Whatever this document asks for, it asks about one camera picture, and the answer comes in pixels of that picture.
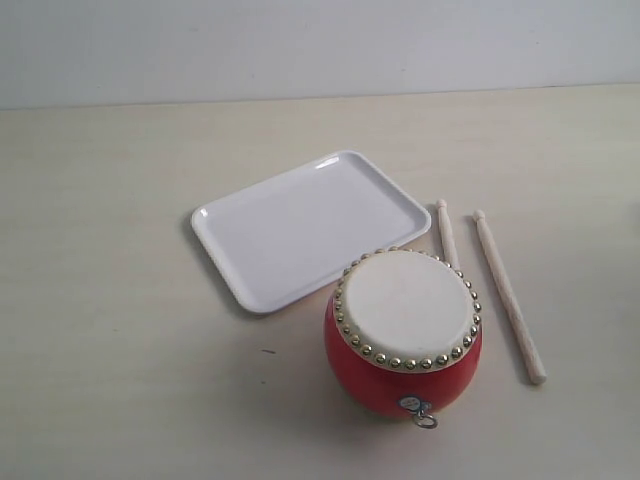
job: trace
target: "drum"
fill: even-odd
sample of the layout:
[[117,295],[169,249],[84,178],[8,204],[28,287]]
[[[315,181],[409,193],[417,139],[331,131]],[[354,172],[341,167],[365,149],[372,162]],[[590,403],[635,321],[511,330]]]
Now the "drum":
[[377,250],[354,261],[329,299],[324,340],[344,389],[383,416],[434,428],[471,381],[482,347],[478,295],[426,252]]

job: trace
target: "drum body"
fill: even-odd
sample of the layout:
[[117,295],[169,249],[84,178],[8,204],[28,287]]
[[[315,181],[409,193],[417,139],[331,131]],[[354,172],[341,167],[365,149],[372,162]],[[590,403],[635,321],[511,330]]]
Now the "drum body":
[[[389,255],[391,257],[384,261],[376,263],[374,260]],[[335,376],[356,401],[387,417],[408,418],[421,406],[435,412],[449,405],[469,385],[480,359],[481,307],[477,294],[471,290],[471,283],[462,278],[461,272],[454,272],[437,257],[427,255],[429,261],[426,262],[425,255],[395,249],[364,255],[361,261],[354,262],[353,267],[345,271],[325,312],[325,347]],[[402,261],[395,265],[394,260]],[[418,262],[419,268],[414,268],[412,261]],[[364,268],[367,262],[370,262],[370,268]],[[403,265],[410,265],[408,269],[413,273],[407,274]],[[403,283],[406,277],[413,279],[411,284]],[[463,288],[457,290],[455,282]],[[369,287],[373,290],[371,297],[363,294]],[[416,295],[421,288],[438,291],[432,292],[430,301],[414,301],[411,292],[404,296],[389,295],[398,288],[403,292],[413,289]],[[373,308],[357,305],[363,302],[375,305]],[[438,302],[458,304],[447,310],[438,306]],[[389,307],[388,318],[384,317],[384,307],[380,305]],[[366,318],[367,312],[376,317],[372,322],[388,322],[395,327],[372,327]],[[434,315],[446,313],[456,318],[434,318]],[[423,317],[424,321],[416,325]],[[385,329],[389,332],[387,337],[393,338],[380,336]],[[426,339],[431,330],[438,330],[433,337],[440,335],[442,344],[434,343],[435,339],[425,341],[430,345],[422,348],[420,336]],[[406,349],[402,343],[403,334],[405,343],[410,344]]]

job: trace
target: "white wall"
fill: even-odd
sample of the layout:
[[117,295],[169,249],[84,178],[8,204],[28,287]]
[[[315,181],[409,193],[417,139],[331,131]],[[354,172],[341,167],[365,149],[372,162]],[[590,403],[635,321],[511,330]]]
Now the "white wall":
[[639,0],[0,0],[0,108],[635,81]]

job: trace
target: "white table surface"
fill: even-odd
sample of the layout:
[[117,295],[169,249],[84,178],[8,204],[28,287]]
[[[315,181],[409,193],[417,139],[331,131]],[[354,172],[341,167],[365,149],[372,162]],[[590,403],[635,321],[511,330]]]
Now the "white table surface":
[[[479,369],[434,431],[339,388],[330,287],[253,318],[191,232],[198,205],[339,149],[448,201],[484,297]],[[437,222],[415,244],[440,253]],[[639,280],[640,86],[1,112],[0,478],[637,478]]]

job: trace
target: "white tray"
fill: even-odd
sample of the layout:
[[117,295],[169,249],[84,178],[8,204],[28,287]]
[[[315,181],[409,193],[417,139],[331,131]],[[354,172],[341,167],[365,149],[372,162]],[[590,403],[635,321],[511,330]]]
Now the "white tray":
[[269,313],[337,280],[361,254],[425,233],[431,216],[342,151],[203,205],[191,225],[240,305]]

